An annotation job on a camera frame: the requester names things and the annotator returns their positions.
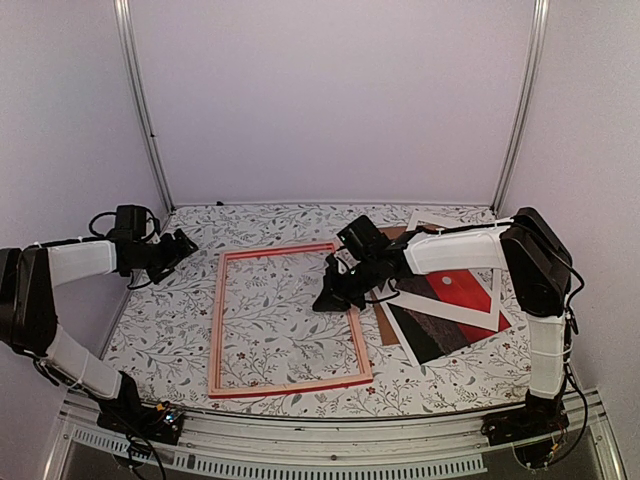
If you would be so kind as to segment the wooden picture frame red edge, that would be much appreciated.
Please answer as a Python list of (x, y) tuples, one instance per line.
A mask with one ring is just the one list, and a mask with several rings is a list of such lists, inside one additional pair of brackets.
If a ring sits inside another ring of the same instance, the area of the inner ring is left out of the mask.
[(270, 246), (242, 250), (225, 251), (219, 256), (218, 273), (215, 287), (215, 301), (212, 319), (210, 362), (208, 373), (208, 397), (210, 399), (239, 399), (251, 397), (269, 397), (278, 395), (302, 394), (340, 388), (366, 385), (373, 382), (373, 372), (367, 353), (367, 347), (357, 309), (346, 313), (355, 348), (359, 373), (350, 376), (321, 380), (288, 383), (280, 385), (248, 386), (223, 388), (221, 380), (223, 353), (224, 300), (228, 263), (231, 260), (244, 260), (259, 257), (285, 256), (301, 253), (336, 253), (339, 244), (336, 241), (312, 242), (297, 245)]

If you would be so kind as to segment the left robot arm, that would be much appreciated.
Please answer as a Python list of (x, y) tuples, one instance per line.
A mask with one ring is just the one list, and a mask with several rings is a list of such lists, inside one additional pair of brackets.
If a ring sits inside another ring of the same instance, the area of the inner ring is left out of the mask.
[(148, 426), (137, 387), (74, 340), (59, 324), (54, 289), (86, 278), (146, 273), (157, 285), (198, 246), (180, 229), (156, 242), (114, 234), (1, 251), (1, 342), (14, 353), (52, 368), (73, 387), (99, 401), (112, 402), (111, 419), (128, 434)]

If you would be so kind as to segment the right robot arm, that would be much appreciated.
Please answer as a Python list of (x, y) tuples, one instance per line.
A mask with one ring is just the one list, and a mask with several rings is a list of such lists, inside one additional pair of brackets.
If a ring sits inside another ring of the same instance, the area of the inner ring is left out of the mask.
[(337, 234), (356, 263), (346, 271), (335, 255), (326, 258), (316, 312), (364, 309), (366, 295), (389, 280), (449, 270), (507, 271), (520, 310), (529, 322), (532, 371), (528, 393), (536, 398), (517, 415), (517, 427), (537, 436), (552, 424), (550, 401), (565, 385), (571, 313), (572, 259), (562, 242), (533, 208), (521, 208), (507, 219), (449, 229), (418, 226), (390, 239), (365, 215)]

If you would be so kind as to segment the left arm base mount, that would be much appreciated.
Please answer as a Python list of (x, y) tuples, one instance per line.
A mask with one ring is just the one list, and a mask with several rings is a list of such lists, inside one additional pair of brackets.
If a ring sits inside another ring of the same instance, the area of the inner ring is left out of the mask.
[(184, 410), (168, 401), (155, 406), (125, 408), (113, 402), (100, 401), (97, 425), (121, 434), (167, 445), (177, 445), (184, 425)]

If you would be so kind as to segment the clear acrylic sheet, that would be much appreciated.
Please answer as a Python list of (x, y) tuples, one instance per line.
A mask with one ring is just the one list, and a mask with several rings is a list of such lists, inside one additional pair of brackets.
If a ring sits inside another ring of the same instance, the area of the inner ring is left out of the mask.
[(223, 388), (359, 373), (346, 313), (317, 313), (331, 253), (231, 260), (224, 300)]

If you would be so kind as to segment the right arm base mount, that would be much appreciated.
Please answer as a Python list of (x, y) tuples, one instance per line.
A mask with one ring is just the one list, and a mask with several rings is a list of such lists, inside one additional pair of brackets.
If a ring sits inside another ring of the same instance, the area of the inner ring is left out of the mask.
[(560, 396), (543, 399), (527, 393), (523, 407), (485, 415), (480, 432), (491, 446), (544, 436), (543, 440), (515, 449), (521, 465), (539, 469), (552, 462), (568, 427), (569, 419)]

